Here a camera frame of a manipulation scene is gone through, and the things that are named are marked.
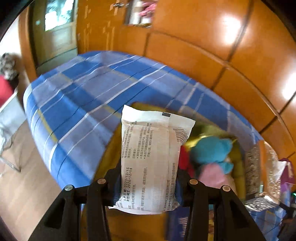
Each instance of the floor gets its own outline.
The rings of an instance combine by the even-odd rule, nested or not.
[[[39,155],[27,121],[13,136],[2,157],[21,168],[18,173],[0,164],[0,216],[18,241],[27,241],[60,188]]]

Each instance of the barcode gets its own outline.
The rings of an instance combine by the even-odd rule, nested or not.
[[[183,128],[173,128],[173,130],[176,132],[177,141],[183,145],[188,139],[186,132]]]

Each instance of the white paper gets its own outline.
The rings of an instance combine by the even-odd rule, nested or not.
[[[122,111],[121,196],[116,206],[134,214],[173,210],[180,146],[194,120],[159,111]]]

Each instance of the blue plaid bedsheet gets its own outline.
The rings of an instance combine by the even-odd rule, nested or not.
[[[242,151],[262,139],[201,83],[162,63],[113,51],[78,55],[41,75],[26,89],[23,101],[39,153],[61,188],[91,183],[123,105],[133,102],[215,124],[236,135]]]

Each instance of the metal screw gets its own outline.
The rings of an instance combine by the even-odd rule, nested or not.
[[[100,178],[98,180],[98,184],[105,184],[106,183],[106,179],[105,178]]]
[[[196,184],[198,184],[198,180],[190,179],[189,183],[192,184],[192,185],[196,185]]]
[[[226,192],[229,192],[231,189],[230,189],[230,187],[229,186],[223,186],[222,187],[222,189],[224,190],[224,191],[226,191]]]
[[[65,190],[66,191],[71,191],[72,189],[73,189],[73,186],[72,185],[65,186]]]

